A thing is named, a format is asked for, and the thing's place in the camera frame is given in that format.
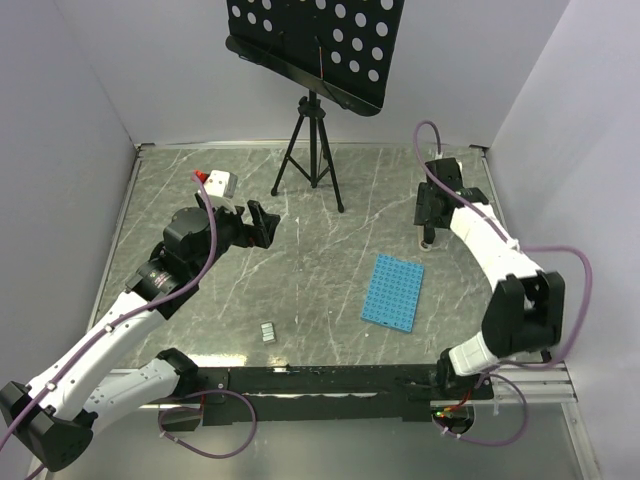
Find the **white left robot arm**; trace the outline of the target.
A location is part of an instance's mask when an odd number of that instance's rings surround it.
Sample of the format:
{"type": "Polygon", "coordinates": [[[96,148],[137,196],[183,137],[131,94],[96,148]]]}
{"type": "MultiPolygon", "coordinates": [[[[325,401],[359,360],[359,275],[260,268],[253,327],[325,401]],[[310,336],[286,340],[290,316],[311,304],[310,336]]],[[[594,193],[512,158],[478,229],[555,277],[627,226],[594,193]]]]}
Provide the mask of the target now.
{"type": "Polygon", "coordinates": [[[102,319],[49,369],[1,389],[1,414],[15,436],[51,472],[73,463],[94,435],[138,406],[192,398],[198,368],[168,349],[112,386],[103,379],[137,343],[169,320],[199,289],[227,250],[267,249],[280,223],[251,200],[227,210],[204,205],[178,210],[162,240],[127,281],[102,319]]]}

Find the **beige metal stapler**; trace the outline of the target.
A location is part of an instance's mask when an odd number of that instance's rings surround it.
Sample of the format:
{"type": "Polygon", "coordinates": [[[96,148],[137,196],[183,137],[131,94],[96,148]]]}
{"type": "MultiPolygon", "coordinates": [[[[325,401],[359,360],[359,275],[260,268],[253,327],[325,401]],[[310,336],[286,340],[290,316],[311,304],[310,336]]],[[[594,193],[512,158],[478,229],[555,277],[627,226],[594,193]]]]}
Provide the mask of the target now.
{"type": "Polygon", "coordinates": [[[436,231],[434,228],[427,225],[420,226],[418,228],[419,246],[424,251],[429,251],[436,238],[436,231]]]}

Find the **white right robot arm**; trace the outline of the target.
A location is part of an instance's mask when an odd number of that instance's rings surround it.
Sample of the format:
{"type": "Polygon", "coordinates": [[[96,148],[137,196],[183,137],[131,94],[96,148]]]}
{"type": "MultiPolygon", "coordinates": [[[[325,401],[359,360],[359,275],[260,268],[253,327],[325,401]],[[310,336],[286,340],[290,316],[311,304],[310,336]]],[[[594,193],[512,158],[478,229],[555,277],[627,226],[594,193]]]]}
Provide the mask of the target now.
{"type": "Polygon", "coordinates": [[[421,247],[432,246],[438,230],[450,231],[473,255],[491,288],[479,332],[444,350],[430,380],[444,396],[458,398],[500,361],[559,343],[565,282],[520,250],[486,195],[464,186],[455,158],[423,166],[426,180],[419,184],[414,212],[414,225],[422,229],[421,247]]]}

